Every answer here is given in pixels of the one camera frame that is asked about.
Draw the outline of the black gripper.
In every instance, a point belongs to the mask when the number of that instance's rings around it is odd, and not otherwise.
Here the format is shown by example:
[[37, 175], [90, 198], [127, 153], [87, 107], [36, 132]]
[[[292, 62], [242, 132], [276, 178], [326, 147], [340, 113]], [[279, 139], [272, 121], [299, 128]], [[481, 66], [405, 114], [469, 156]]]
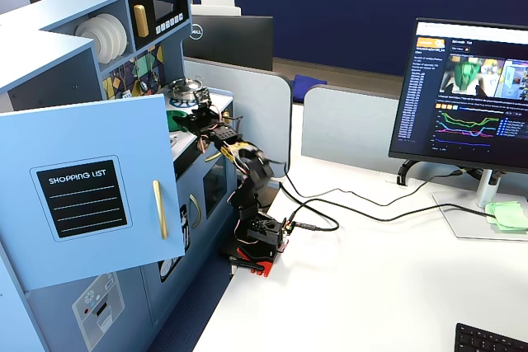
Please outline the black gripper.
[[221, 114], [211, 109], [211, 105], [202, 103], [191, 111], [189, 116], [173, 116], [172, 120], [186, 132], [206, 137], [211, 142], [238, 142], [239, 135], [226, 123]]

